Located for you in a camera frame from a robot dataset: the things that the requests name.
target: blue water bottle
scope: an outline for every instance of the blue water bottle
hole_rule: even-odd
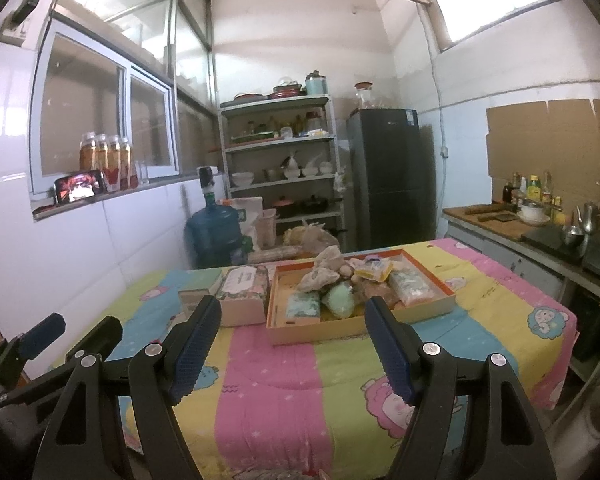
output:
[[[194,267],[228,267],[246,263],[242,250],[239,213],[233,208],[216,204],[211,168],[198,169],[200,187],[205,196],[205,208],[194,213],[185,226],[187,244],[195,254]]]

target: refrigerator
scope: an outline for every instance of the refrigerator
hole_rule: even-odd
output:
[[[416,111],[357,110],[347,120],[347,133],[358,249],[429,239],[435,177]]]

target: cardboard tray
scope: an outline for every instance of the cardboard tray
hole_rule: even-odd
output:
[[[400,322],[415,323],[447,314],[453,310],[456,305],[455,293],[411,255],[407,254],[404,250],[379,251],[376,254],[383,258],[391,258],[392,260],[408,260],[420,271],[424,278],[439,289],[439,292],[443,296],[437,300],[425,300],[411,304],[408,307],[399,302],[393,310],[395,319]],[[322,309],[320,322],[311,324],[286,323],[285,313],[288,298],[294,292],[296,285],[302,277],[310,272],[313,267],[313,262],[276,267],[271,285],[269,307],[267,309],[267,334],[269,335],[271,344],[309,343],[366,333],[363,306],[356,306],[353,316],[347,319],[337,319],[330,312],[326,311],[325,313],[325,309]]]

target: bottle cap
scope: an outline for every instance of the bottle cap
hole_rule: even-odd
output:
[[[198,168],[198,176],[200,177],[200,187],[209,187],[214,184],[214,174],[211,171],[211,166]]]

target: pink stripe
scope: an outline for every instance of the pink stripe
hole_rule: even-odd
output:
[[[560,355],[558,355],[554,367],[536,384],[530,396],[532,403],[536,407],[552,410],[558,401],[557,397],[562,388],[561,383],[569,368],[571,351],[573,351],[573,345],[575,345],[577,339],[575,314],[498,262],[494,262],[487,256],[484,256],[484,254],[480,254],[466,245],[456,242],[452,238],[434,240],[431,243],[461,260],[470,262],[481,273],[496,280],[521,300],[526,301],[532,308],[548,306],[558,312],[567,314],[569,319],[567,319],[566,326],[562,332],[563,339]]]
[[[264,325],[234,331],[216,413],[216,443],[231,468],[331,469],[317,368],[311,344],[274,347]]]

